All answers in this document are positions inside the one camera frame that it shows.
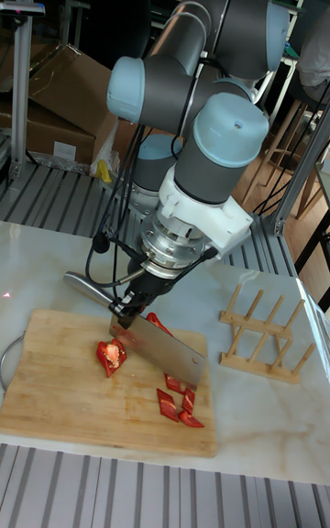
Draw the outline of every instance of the red bell pepper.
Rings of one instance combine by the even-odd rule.
[[[113,340],[111,341],[111,345],[114,347],[118,347],[119,349],[118,361],[120,367],[121,365],[123,365],[124,361],[127,360],[127,353],[124,349],[124,345],[117,338],[113,338]]]
[[[161,330],[164,331],[164,333],[167,333],[168,335],[170,336],[173,336],[172,333],[170,333],[170,331],[161,323],[161,321],[159,320],[159,318],[155,315],[154,312],[149,312],[148,316],[147,316],[147,320],[152,324],[152,325],[155,325],[157,326],[158,328],[161,328]]]
[[[169,393],[165,393],[165,391],[159,389],[157,389],[157,395],[159,399],[160,413],[163,416],[167,416],[171,420],[174,420],[174,422],[179,422],[174,399],[169,395]]]
[[[204,428],[204,425],[201,422],[196,420],[196,418],[193,418],[193,416],[185,410],[182,410],[178,416],[186,426],[191,426],[192,428]]]
[[[168,375],[167,373],[164,373],[164,375],[168,389],[171,391],[177,391],[178,393],[181,393],[183,395],[184,391],[182,391],[181,389],[180,382],[177,379],[171,377],[171,375]]]
[[[108,345],[101,341],[98,344],[96,356],[104,366],[106,377],[109,378],[127,359],[126,351],[116,338]]]
[[[186,391],[184,392],[184,398],[182,402],[182,408],[188,414],[193,414],[193,403],[194,403],[194,393],[190,388],[186,388]]]

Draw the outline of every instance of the table surface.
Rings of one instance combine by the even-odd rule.
[[[0,351],[22,334],[35,308],[107,314],[105,308],[85,299],[61,280],[66,270],[83,272],[90,244],[90,239],[80,236],[0,223]],[[125,269],[126,259],[120,256],[118,271],[122,273]],[[96,277],[107,278],[109,272],[110,261],[96,257],[93,264]],[[302,370],[302,384],[294,387],[218,365],[220,350],[226,350],[230,342],[230,329],[219,324],[217,316],[226,308],[238,280],[244,286],[248,283],[244,290],[249,294],[243,293],[242,310],[259,288],[265,289],[265,298],[270,297],[272,305],[280,293],[287,293],[290,301],[282,306],[279,324],[299,300],[293,278],[215,262],[200,266],[176,286],[175,293],[158,298],[153,305],[165,325],[202,332],[207,338],[219,446],[215,458],[164,456],[9,435],[0,435],[0,440],[12,445],[181,468],[329,483],[330,390],[317,352]],[[260,311],[256,316],[265,317],[265,311],[270,312],[269,303],[264,302]],[[303,353],[303,346],[312,341],[304,313],[296,324],[301,331]],[[19,353],[19,347],[15,347],[6,358],[6,381],[16,369]]]

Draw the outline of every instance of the cleaver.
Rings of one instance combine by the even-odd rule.
[[[63,280],[77,292],[111,309],[112,297],[83,275],[67,271]],[[110,333],[126,348],[132,349],[164,373],[189,385],[194,390],[197,388],[205,357],[174,336],[168,335],[142,316],[136,316],[131,326],[123,328],[113,315]]]

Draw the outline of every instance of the light blue joint cap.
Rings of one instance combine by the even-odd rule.
[[[242,168],[259,154],[269,122],[249,100],[236,94],[211,96],[193,123],[197,146],[226,168]]]
[[[244,92],[246,93],[246,95],[248,96],[249,100],[252,101],[252,95],[251,95],[251,91],[248,89],[248,87],[243,84],[243,82],[241,80],[239,80],[238,78],[219,78],[219,80],[215,80],[214,81],[214,84],[224,84],[226,85],[227,83],[229,84],[234,84],[235,86],[238,86],[238,88],[241,88],[242,90],[244,90]]]
[[[266,15],[267,65],[271,72],[278,69],[289,28],[289,11],[269,1]]]
[[[145,67],[141,59],[120,58],[111,73],[106,105],[113,115],[138,123],[145,95]]]
[[[138,158],[140,160],[165,160],[169,158],[171,153],[171,142],[173,135],[153,134],[143,141],[139,151]],[[176,139],[173,144],[174,153],[178,155],[182,150],[181,142]]]

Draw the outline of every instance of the wooden cutting board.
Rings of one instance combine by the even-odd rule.
[[[160,415],[156,388],[163,373],[133,352],[107,379],[96,358],[99,341],[110,342],[110,319],[36,310],[21,359],[0,411],[0,432],[100,446],[213,457],[215,418],[209,365],[196,392],[194,416],[205,428],[189,428]],[[199,333],[172,330],[207,356]],[[182,396],[170,392],[181,410]]]

